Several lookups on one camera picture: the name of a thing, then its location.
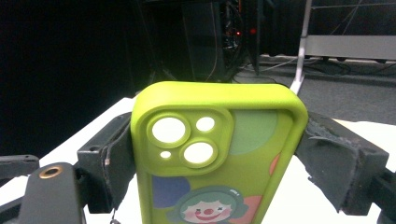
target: gray carpet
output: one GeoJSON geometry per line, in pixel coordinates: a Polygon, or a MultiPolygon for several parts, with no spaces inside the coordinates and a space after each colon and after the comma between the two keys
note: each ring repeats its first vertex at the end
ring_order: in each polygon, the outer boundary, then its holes
{"type": "MultiPolygon", "coordinates": [[[[289,87],[294,78],[296,61],[269,68],[292,59],[262,56],[259,76],[252,71],[251,65],[245,65],[233,82],[277,82],[289,87]]],[[[299,97],[309,111],[334,119],[396,125],[395,62],[326,62],[312,58],[305,64],[306,75],[299,97]]]]}

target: table surface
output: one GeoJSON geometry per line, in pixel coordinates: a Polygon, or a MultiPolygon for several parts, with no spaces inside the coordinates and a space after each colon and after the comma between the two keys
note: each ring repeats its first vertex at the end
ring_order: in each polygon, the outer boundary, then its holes
{"type": "MultiPolygon", "coordinates": [[[[131,111],[133,106],[134,99],[124,98],[120,100],[81,131],[43,157],[40,160],[40,166],[59,161],[76,163],[78,161],[77,150],[113,118],[131,111]]],[[[396,138],[394,137],[396,136],[396,126],[366,121],[337,121],[389,152],[387,168],[392,172],[396,170],[396,138]]],[[[375,204],[372,205],[367,217],[351,217],[344,215],[342,212],[337,213],[320,189],[308,180],[308,177],[309,175],[303,164],[296,157],[293,157],[262,223],[376,223],[380,209],[375,204]]],[[[0,204],[9,203],[23,196],[26,183],[27,177],[21,176],[12,179],[0,188],[0,204]]],[[[88,224],[107,224],[111,220],[112,214],[91,215],[87,208],[84,211],[88,224]]],[[[135,178],[129,185],[128,192],[116,212],[115,219],[121,223],[142,223],[135,178]]]]}

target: lime green phone case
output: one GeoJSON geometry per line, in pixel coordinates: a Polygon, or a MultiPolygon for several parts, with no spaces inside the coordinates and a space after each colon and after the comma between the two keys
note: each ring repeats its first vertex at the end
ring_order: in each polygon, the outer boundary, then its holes
{"type": "Polygon", "coordinates": [[[147,87],[131,119],[143,223],[261,223],[307,118],[277,84],[147,87]]]}

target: cable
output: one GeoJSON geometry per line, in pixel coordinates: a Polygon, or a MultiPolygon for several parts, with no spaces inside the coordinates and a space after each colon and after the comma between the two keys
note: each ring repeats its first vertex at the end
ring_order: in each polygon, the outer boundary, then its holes
{"type": "MultiPolygon", "coordinates": [[[[259,72],[269,71],[269,70],[272,70],[272,69],[274,69],[274,68],[277,68],[277,67],[280,67],[280,66],[283,66],[283,65],[292,63],[292,62],[295,61],[295,60],[297,60],[297,59],[294,58],[294,59],[291,59],[290,61],[287,61],[287,62],[285,62],[285,63],[279,63],[279,64],[277,64],[277,65],[275,65],[275,66],[272,66],[272,67],[269,67],[269,68],[265,68],[265,69],[263,69],[263,70],[260,70],[259,72]]],[[[254,71],[254,69],[247,69],[247,68],[246,68],[246,67],[249,66],[249,65],[251,65],[251,63],[249,63],[248,65],[245,65],[244,67],[240,67],[240,68],[242,68],[242,69],[244,69],[244,70],[248,70],[248,71],[254,71]]]]}
{"type": "Polygon", "coordinates": [[[210,3],[210,9],[212,10],[212,24],[213,24],[213,33],[215,36],[215,48],[216,48],[216,58],[213,64],[212,71],[210,72],[209,76],[207,76],[206,81],[208,81],[213,74],[215,73],[216,67],[218,65],[218,34],[216,34],[216,24],[215,24],[215,11],[213,9],[213,3],[210,3]]]}
{"type": "Polygon", "coordinates": [[[349,27],[350,23],[352,22],[353,18],[355,18],[356,12],[358,11],[359,6],[361,5],[362,0],[359,1],[358,5],[355,6],[355,8],[353,9],[353,14],[350,17],[349,21],[347,22],[346,28],[344,29],[343,35],[346,33],[347,28],[349,27]]]}

